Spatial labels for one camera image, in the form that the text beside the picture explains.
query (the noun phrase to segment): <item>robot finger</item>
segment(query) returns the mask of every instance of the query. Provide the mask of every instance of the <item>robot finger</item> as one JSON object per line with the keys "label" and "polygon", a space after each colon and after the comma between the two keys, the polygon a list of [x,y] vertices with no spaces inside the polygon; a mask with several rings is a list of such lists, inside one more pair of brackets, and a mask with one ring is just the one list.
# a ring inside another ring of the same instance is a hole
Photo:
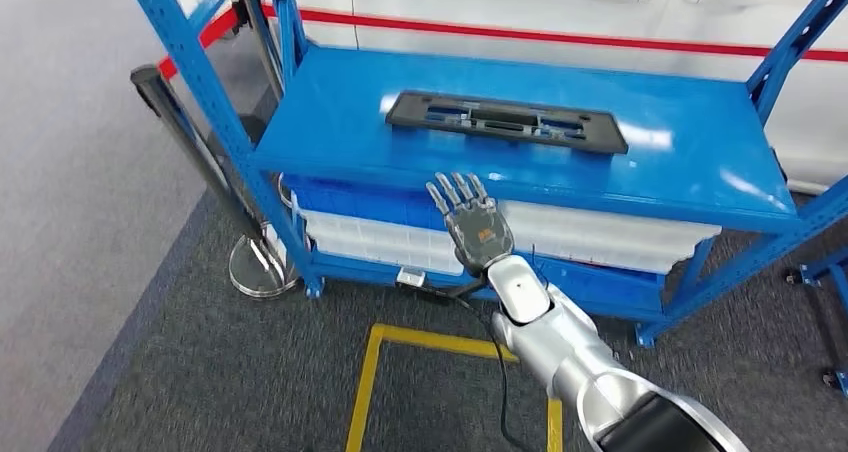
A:
{"label": "robot finger", "polygon": [[471,180],[471,185],[474,186],[474,190],[477,191],[477,197],[479,197],[480,202],[485,202],[486,197],[489,196],[486,193],[486,188],[483,187],[483,182],[480,182],[480,178],[477,177],[476,174],[468,174],[468,179]]}
{"label": "robot finger", "polygon": [[471,189],[468,187],[468,182],[465,181],[465,177],[462,176],[459,172],[454,172],[451,174],[453,177],[453,181],[456,182],[456,185],[459,187],[459,191],[462,192],[462,197],[466,202],[474,198],[474,193],[471,192]]}
{"label": "robot finger", "polygon": [[430,197],[433,198],[433,202],[436,203],[436,208],[439,209],[439,212],[441,212],[442,215],[448,215],[450,213],[448,203],[445,202],[445,198],[442,197],[438,187],[436,187],[436,185],[432,182],[427,182],[427,192],[430,192]]}
{"label": "robot finger", "polygon": [[450,179],[441,172],[436,172],[436,179],[438,179],[439,183],[442,184],[442,188],[445,189],[445,195],[447,195],[448,199],[453,202],[453,206],[459,206],[461,201],[459,200],[459,196],[456,194],[456,189],[453,188],[453,184],[450,183]]}

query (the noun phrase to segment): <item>floor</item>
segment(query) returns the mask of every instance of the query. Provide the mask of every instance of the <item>floor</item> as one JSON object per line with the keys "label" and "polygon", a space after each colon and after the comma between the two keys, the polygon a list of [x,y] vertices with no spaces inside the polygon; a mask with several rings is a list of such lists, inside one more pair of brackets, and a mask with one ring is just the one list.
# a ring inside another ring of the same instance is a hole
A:
{"label": "floor", "polygon": [[[250,300],[229,283],[225,264],[238,233],[214,200],[201,200],[188,225],[172,285],[139,303],[147,328],[132,325],[136,332],[119,339],[132,352],[104,359],[111,369],[95,373],[51,451],[342,450],[373,324],[484,338],[467,311],[391,288],[333,281],[320,300]],[[750,238],[723,234],[710,266]],[[781,270],[846,239],[843,222],[654,349],[636,347],[625,322],[599,319],[601,335],[631,370],[702,401],[752,451],[844,451],[848,401],[819,379],[830,359],[808,294],[831,326],[840,325],[838,299],[829,284],[788,285]],[[498,430],[493,360],[389,343],[375,377],[361,450],[514,450]],[[519,366],[509,377],[509,427],[544,450],[544,394]],[[102,388],[113,392],[91,393]],[[589,450],[567,412],[563,431],[562,450]]]}
{"label": "floor", "polygon": [[[129,83],[163,55],[135,0],[3,0],[0,30],[0,443],[34,451],[205,187]],[[253,50],[213,51],[237,104],[264,90]]]}

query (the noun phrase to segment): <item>black plastic tray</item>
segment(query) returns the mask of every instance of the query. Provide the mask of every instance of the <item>black plastic tray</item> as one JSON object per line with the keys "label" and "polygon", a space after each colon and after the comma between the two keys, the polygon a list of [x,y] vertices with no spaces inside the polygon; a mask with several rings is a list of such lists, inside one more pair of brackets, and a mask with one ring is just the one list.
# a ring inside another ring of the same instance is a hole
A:
{"label": "black plastic tray", "polygon": [[601,154],[626,154],[627,142],[608,112],[404,91],[386,123]]}

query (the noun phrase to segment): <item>red stripe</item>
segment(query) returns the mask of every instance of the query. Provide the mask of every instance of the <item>red stripe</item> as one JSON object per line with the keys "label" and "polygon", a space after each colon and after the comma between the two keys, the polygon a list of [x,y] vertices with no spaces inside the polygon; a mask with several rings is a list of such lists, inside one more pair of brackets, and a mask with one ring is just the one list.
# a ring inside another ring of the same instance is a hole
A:
{"label": "red stripe", "polygon": [[[263,4],[262,10],[268,17],[277,15],[274,7]],[[706,42],[684,42],[656,39],[627,39],[623,37],[605,37],[598,35],[563,34],[536,30],[480,27],[474,25],[451,24],[447,22],[429,22],[410,19],[393,19],[376,15],[353,15],[321,9],[300,9],[300,16],[307,22],[337,25],[358,25],[383,29],[417,30],[443,34],[471,35],[478,37],[497,37],[507,39],[539,40],[566,44],[600,45],[606,47],[625,47],[631,49],[664,50],[670,52],[688,52],[697,54],[735,55],[747,57],[765,57],[769,47],[738,44],[715,44]],[[200,34],[200,43],[208,47],[220,39],[238,23],[235,11],[230,8],[213,20]],[[848,50],[810,50],[804,54],[808,60],[829,62],[848,62]],[[166,79],[177,74],[177,68],[170,57],[159,62],[159,70]]]}
{"label": "red stripe", "polygon": [[[203,32],[200,33],[200,45],[209,47],[236,25],[238,25],[236,11],[229,8],[226,12],[212,20],[212,22],[209,22],[209,25],[203,29]],[[170,80],[173,76],[177,75],[177,66],[174,65],[174,61],[170,57],[162,59],[158,67],[159,72],[162,74],[162,77],[165,77],[165,80]]]}

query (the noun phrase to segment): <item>blue cart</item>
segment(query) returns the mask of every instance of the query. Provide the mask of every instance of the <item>blue cart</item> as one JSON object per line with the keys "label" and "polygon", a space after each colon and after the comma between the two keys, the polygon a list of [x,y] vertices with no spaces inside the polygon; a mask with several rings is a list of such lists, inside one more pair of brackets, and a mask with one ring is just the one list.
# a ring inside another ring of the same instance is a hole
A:
{"label": "blue cart", "polygon": [[[458,171],[483,178],[498,199],[762,233],[705,277],[712,239],[702,241],[668,302],[660,298],[662,275],[533,257],[588,312],[637,322],[644,346],[848,214],[848,178],[796,209],[763,133],[790,69],[848,0],[813,0],[746,82],[321,47],[306,38],[295,0],[271,0],[280,53],[264,57],[281,101],[258,142],[198,41],[223,1],[202,0],[185,17],[176,0],[138,0],[310,297],[321,295],[325,279],[393,284],[400,267],[304,241],[305,225],[286,214],[272,174],[284,174],[310,210],[430,230],[443,225],[423,185],[436,171]],[[257,16],[255,4],[244,13]],[[260,36],[272,35],[264,20],[252,23]],[[540,153],[537,145],[458,143],[425,129],[393,133],[386,104],[405,90],[608,112],[629,150]]]}

